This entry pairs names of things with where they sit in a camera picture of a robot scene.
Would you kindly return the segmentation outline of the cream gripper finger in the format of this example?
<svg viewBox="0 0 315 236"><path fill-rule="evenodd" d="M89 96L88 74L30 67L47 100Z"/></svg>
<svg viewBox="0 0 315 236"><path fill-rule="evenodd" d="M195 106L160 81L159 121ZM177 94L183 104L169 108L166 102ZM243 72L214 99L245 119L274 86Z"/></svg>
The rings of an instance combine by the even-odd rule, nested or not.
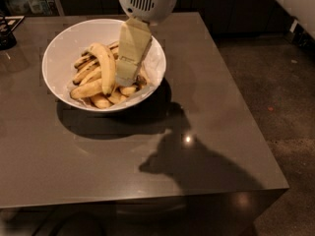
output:
<svg viewBox="0 0 315 236"><path fill-rule="evenodd" d="M152 42L147 23L129 18L121 25L116 61L116 83L130 87L136 80L146 53Z"/></svg>

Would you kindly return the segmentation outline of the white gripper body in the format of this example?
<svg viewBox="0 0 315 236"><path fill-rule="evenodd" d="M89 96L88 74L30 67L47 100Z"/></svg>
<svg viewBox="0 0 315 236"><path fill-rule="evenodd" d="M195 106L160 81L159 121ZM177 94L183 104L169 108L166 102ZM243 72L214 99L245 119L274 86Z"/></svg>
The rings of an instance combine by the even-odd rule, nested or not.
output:
<svg viewBox="0 0 315 236"><path fill-rule="evenodd" d="M177 0L119 0L129 18L159 24L173 11Z"/></svg>

